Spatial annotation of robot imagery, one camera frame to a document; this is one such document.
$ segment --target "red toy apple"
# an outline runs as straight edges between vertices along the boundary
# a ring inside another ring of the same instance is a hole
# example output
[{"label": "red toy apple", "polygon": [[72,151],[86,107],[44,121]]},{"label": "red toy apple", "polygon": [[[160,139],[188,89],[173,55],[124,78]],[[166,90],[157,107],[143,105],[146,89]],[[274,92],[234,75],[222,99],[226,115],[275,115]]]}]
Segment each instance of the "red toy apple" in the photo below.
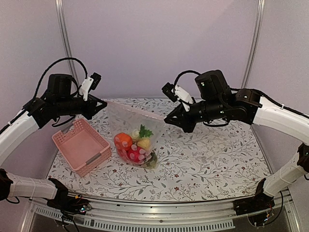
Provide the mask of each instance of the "red toy apple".
[{"label": "red toy apple", "polygon": [[133,144],[131,148],[127,151],[127,157],[134,163],[140,163],[145,159],[146,151]]}]

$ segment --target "yellow toy fruit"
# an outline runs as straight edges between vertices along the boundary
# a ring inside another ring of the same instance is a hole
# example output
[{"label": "yellow toy fruit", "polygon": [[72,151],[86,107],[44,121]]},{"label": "yellow toy fruit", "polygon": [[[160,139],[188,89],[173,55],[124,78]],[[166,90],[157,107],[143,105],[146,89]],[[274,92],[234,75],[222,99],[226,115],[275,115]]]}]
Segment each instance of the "yellow toy fruit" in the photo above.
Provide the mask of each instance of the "yellow toy fruit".
[{"label": "yellow toy fruit", "polygon": [[150,139],[144,138],[144,139],[139,140],[137,142],[137,146],[140,146],[144,150],[149,151],[150,146],[151,146]]}]

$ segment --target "black bracket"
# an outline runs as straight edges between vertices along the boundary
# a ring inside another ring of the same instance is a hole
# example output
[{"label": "black bracket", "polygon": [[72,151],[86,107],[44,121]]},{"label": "black bracket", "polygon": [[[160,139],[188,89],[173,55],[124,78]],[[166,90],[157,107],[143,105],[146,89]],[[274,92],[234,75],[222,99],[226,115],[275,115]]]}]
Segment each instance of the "black bracket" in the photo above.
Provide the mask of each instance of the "black bracket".
[{"label": "black bracket", "polygon": [[168,124],[180,127],[185,133],[192,133],[196,122],[191,121],[190,118],[185,117],[185,109],[183,104],[179,104],[172,112],[170,112],[164,121]]},{"label": "black bracket", "polygon": [[0,201],[6,199],[9,196],[12,183],[13,180],[8,177],[6,171],[3,168],[0,168]]},{"label": "black bracket", "polygon": [[253,197],[239,199],[233,202],[236,215],[249,214],[268,209],[270,206],[275,206],[274,198],[263,193],[263,185],[265,180],[266,179],[264,178],[258,183],[255,195]]},{"label": "black bracket", "polygon": [[60,209],[72,214],[82,214],[85,215],[85,211],[81,210],[83,206],[87,207],[89,201],[87,199],[79,199],[75,197],[68,196],[69,190],[57,179],[49,178],[57,188],[57,193],[54,199],[47,201],[47,206]]},{"label": "black bracket", "polygon": [[309,173],[309,146],[302,144],[298,148],[299,160],[297,165],[301,166],[307,173]]}]

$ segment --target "wire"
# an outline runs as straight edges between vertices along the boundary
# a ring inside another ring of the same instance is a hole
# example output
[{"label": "wire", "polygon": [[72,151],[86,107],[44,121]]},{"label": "wire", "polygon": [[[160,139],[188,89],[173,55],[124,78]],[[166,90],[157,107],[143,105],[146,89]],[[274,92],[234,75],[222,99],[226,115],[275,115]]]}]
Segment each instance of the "wire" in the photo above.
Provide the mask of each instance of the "wire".
[{"label": "wire", "polygon": [[18,120],[20,118],[20,116],[22,116],[22,114],[24,114],[26,110],[23,109],[18,115],[16,115],[15,118],[13,118],[10,123],[6,124],[1,130],[0,130],[0,134],[2,134],[12,123],[14,123],[16,120]]},{"label": "wire", "polygon": [[64,224],[64,218],[66,218],[67,220],[72,221],[73,224],[74,224],[74,226],[75,226],[75,228],[76,228],[76,231],[77,231],[77,232],[80,232],[79,229],[78,229],[78,226],[76,225],[76,223],[75,223],[75,221],[74,221],[74,218],[71,217],[71,216],[70,216],[69,214],[67,214],[66,212],[64,212],[63,210],[61,210],[60,212],[62,213],[62,217],[61,217],[61,220],[62,220],[62,227],[63,227],[67,232],[70,232],[70,231],[66,228],[67,225]]},{"label": "wire", "polygon": [[[283,210],[283,194],[282,194],[281,191],[280,191],[279,193],[280,193],[280,195],[281,195],[281,207],[280,207],[280,210],[279,210],[278,214],[276,215],[276,217],[275,217],[271,222],[269,222],[269,223],[266,222],[265,224],[263,224],[263,226],[270,225],[270,224],[273,223],[275,220],[277,220],[277,218],[280,216],[280,214],[281,214],[281,212],[282,212],[282,210]],[[273,208],[271,207],[271,205],[269,205],[269,207],[270,207],[270,212],[269,212],[268,214],[270,214],[271,211],[274,212],[274,210],[273,210]],[[248,221],[250,222],[251,225],[253,225],[253,226],[256,227],[256,228],[259,228],[259,226],[255,226],[255,225],[254,225],[254,221],[250,221],[250,220],[249,220],[249,216],[248,216],[247,218],[248,218]]]},{"label": "wire", "polygon": [[15,198],[16,198],[17,202],[12,202],[12,201],[10,201],[10,200],[7,199],[7,198],[5,198],[5,199],[6,199],[7,202],[9,202],[9,203],[11,203],[11,204],[19,204],[19,203],[20,203],[19,198],[18,198],[18,197],[15,197]]},{"label": "wire", "polygon": [[207,123],[205,123],[205,122],[203,122],[203,124],[205,125],[205,126],[208,126],[208,127],[225,127],[225,126],[227,126],[228,125],[228,122],[227,123],[224,123],[224,124],[207,124]]},{"label": "wire", "polygon": [[64,121],[64,122],[61,122],[61,123],[57,124],[58,121],[60,120],[60,117],[59,117],[58,120],[57,120],[57,122],[55,122],[55,123],[52,124],[52,127],[60,127],[60,126],[62,126],[62,125],[64,125],[64,124],[70,122],[71,120],[73,120],[73,119],[75,118],[75,116],[76,116],[76,115],[70,117],[68,120],[66,120],[66,121]]},{"label": "wire", "polygon": [[60,62],[62,62],[62,61],[64,61],[64,60],[75,60],[75,61],[77,61],[77,62],[82,66],[82,68],[84,69],[85,78],[87,78],[87,76],[88,76],[87,69],[86,69],[85,65],[84,65],[79,59],[74,58],[74,57],[64,57],[64,58],[58,59],[58,60],[56,60],[54,63],[52,63],[51,65],[49,65],[49,66],[47,67],[47,69],[43,72],[42,76],[41,76],[40,79],[39,79],[37,88],[35,89],[34,96],[33,96],[32,100],[34,100],[34,99],[37,97],[37,94],[38,94],[38,91],[39,91],[41,82],[42,82],[44,76],[46,75],[46,73],[47,73],[55,64],[60,63]]},{"label": "wire", "polygon": [[227,108],[227,109],[232,109],[233,107],[230,106],[229,104],[227,104],[227,103],[223,100],[222,95],[223,95],[223,92],[220,93],[219,96],[218,96],[219,101],[221,102],[221,104],[222,104],[225,108]]},{"label": "wire", "polygon": [[[78,195],[78,198],[79,198],[79,200],[78,200],[78,202],[79,202],[79,201],[81,200],[81,198],[82,198],[82,194],[79,194],[79,195]],[[62,213],[62,217],[61,217],[61,220],[62,220],[62,227],[63,227],[67,232],[70,232],[70,231],[66,228],[67,225],[64,224],[64,218],[66,218],[67,220],[72,221],[73,224],[74,224],[74,226],[75,226],[76,231],[77,231],[77,232],[80,232],[79,229],[78,229],[78,226],[76,225],[76,223],[75,223],[75,221],[74,221],[73,216],[71,216],[71,215],[79,214],[79,213],[80,213],[79,210],[77,210],[76,213],[69,213],[69,212],[66,212],[65,210],[63,210],[63,207],[62,207],[62,206],[60,206],[60,205],[58,205],[58,204],[56,204],[56,203],[54,203],[54,202],[52,202],[52,201],[50,201],[50,200],[48,200],[48,201],[49,201],[50,203],[52,203],[54,206],[60,208],[60,212]]]},{"label": "wire", "polygon": [[[55,64],[57,64],[57,63],[59,63],[59,62],[62,62],[62,61],[64,61],[64,60],[75,60],[75,61],[77,61],[77,62],[82,66],[82,68],[83,68],[83,70],[84,70],[84,72],[85,72],[85,77],[87,78],[87,76],[88,76],[87,69],[86,69],[85,65],[84,65],[79,59],[74,58],[74,57],[64,57],[64,58],[58,59],[58,60],[56,60],[55,62],[53,62],[51,65],[49,65],[49,66],[47,67],[47,69],[43,72],[42,76],[41,76],[40,79],[39,79],[38,85],[37,85],[37,87],[36,87],[36,89],[35,89],[33,98],[32,98],[26,105],[30,105],[30,104],[32,104],[32,103],[34,102],[35,98],[36,98],[37,95],[38,95],[38,91],[39,91],[41,82],[42,82],[44,76],[46,75],[46,73],[47,73]],[[73,83],[76,85],[76,87],[78,86],[75,79],[74,79]],[[79,87],[77,87],[76,92],[74,92],[72,95],[75,96],[76,93],[78,94],[78,90],[79,90]],[[19,113],[16,117],[14,117],[14,118],[10,121],[9,124],[5,125],[5,126],[0,130],[0,134],[2,134],[12,123],[14,123],[17,119],[19,119],[20,116],[22,116],[22,114],[23,114],[25,111],[26,111],[26,110],[23,109],[23,110],[21,111],[21,113]]]},{"label": "wire", "polygon": [[[177,82],[178,82],[179,78],[180,78],[182,75],[186,74],[186,73],[194,73],[194,74],[196,74],[196,75],[201,75],[199,72],[194,71],[194,70],[186,70],[186,71],[183,71],[183,72],[181,72],[180,74],[178,74],[178,76],[176,77],[176,79],[175,79],[175,81],[174,81],[174,87],[173,87],[173,93],[174,93],[174,94],[175,94],[175,87],[176,87],[176,85],[177,85]],[[185,101],[182,100],[182,99],[179,99],[178,101],[181,102],[181,103],[185,103],[185,104],[187,104],[187,105],[190,105],[190,103],[185,102]]]},{"label": "wire", "polygon": [[280,216],[280,214],[282,212],[282,209],[283,209],[283,194],[282,194],[281,191],[280,191],[280,195],[281,195],[281,207],[280,207],[280,210],[279,210],[278,214],[276,215],[276,217],[271,222],[265,223],[265,225],[269,225],[269,224],[273,223]]},{"label": "wire", "polygon": [[[239,89],[239,88],[231,88],[231,90],[232,90],[232,91],[239,91],[240,89]],[[260,91],[260,90],[258,90],[258,89],[250,88],[249,90],[252,90],[252,91],[257,92],[258,94],[260,94],[261,96],[263,96],[263,97],[265,97],[267,100],[269,100],[271,103],[275,104],[276,106],[279,106],[279,107],[282,108],[282,109],[288,110],[288,111],[290,111],[290,112],[292,112],[292,113],[294,113],[294,114],[297,114],[297,115],[300,115],[300,116],[302,116],[302,117],[305,117],[305,118],[309,119],[309,116],[308,116],[308,115],[306,115],[306,114],[304,114],[304,113],[302,113],[302,112],[299,112],[299,111],[297,111],[297,110],[295,110],[295,109],[292,109],[292,108],[290,108],[290,107],[287,107],[287,106],[285,106],[285,105],[280,104],[279,102],[273,100],[273,99],[272,99],[270,96],[268,96],[266,93],[264,93],[264,92],[262,92],[262,91]]]}]

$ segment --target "green leaf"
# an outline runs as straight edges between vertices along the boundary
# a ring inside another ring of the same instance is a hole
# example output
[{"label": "green leaf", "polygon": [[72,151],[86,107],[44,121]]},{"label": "green leaf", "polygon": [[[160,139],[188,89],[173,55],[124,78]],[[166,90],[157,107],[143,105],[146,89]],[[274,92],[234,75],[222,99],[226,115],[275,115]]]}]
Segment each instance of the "green leaf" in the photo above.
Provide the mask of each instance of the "green leaf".
[{"label": "green leaf", "polygon": [[153,135],[153,132],[151,130],[148,130],[145,128],[144,125],[140,125],[140,138],[144,138],[144,137],[150,137]]}]

